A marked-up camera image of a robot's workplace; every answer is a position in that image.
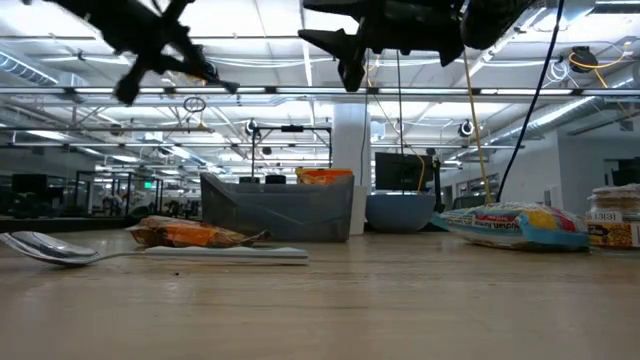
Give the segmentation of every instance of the table surface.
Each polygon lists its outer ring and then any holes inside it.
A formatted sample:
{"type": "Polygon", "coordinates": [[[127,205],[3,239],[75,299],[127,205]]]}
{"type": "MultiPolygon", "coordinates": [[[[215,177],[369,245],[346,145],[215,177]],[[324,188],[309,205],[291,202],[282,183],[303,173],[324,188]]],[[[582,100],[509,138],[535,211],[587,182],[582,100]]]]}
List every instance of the table surface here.
{"type": "MultiPolygon", "coordinates": [[[[124,231],[56,235],[104,253],[124,231]]],[[[0,358],[640,358],[640,259],[449,234],[298,244],[311,265],[124,257],[61,269],[0,245],[0,358]]]]}

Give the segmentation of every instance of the white column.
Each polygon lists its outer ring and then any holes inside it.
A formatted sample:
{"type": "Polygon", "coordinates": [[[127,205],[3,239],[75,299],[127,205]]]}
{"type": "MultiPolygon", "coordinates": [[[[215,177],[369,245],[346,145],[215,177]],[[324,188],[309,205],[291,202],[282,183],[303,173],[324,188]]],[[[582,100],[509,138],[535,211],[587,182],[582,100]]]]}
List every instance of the white column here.
{"type": "Polygon", "coordinates": [[[355,184],[371,190],[371,117],[365,104],[333,106],[333,168],[351,169],[355,184]]]}

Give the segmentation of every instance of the food package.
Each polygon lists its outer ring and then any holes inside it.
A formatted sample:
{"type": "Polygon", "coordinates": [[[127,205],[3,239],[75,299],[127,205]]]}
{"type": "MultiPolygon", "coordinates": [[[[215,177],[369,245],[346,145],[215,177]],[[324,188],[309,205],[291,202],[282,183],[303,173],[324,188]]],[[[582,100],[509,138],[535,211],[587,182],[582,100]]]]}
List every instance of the food package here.
{"type": "Polygon", "coordinates": [[[594,248],[640,250],[640,185],[593,190],[587,214],[589,242],[594,248]]]}
{"type": "Polygon", "coordinates": [[[247,237],[217,226],[164,216],[149,216],[127,230],[141,245],[168,247],[249,247],[268,236],[265,231],[256,236],[247,237]]]}
{"type": "Polygon", "coordinates": [[[331,185],[340,176],[353,175],[349,169],[305,169],[297,168],[298,184],[331,185]]]}
{"type": "Polygon", "coordinates": [[[549,206],[498,203],[434,215],[433,224],[474,244],[518,250],[579,251],[589,247],[586,224],[549,206]]]}

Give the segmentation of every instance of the spoon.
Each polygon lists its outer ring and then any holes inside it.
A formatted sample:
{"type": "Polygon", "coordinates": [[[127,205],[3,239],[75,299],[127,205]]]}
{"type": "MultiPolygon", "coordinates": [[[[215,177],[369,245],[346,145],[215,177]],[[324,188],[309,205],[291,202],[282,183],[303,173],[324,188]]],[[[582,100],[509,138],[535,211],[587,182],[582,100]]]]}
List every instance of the spoon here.
{"type": "Polygon", "coordinates": [[[289,247],[211,249],[158,246],[144,250],[100,255],[96,250],[69,244],[49,235],[32,231],[0,234],[0,241],[30,258],[67,267],[86,266],[100,260],[133,255],[208,257],[234,263],[279,265],[307,265],[309,263],[309,254],[306,251],[289,247]]]}

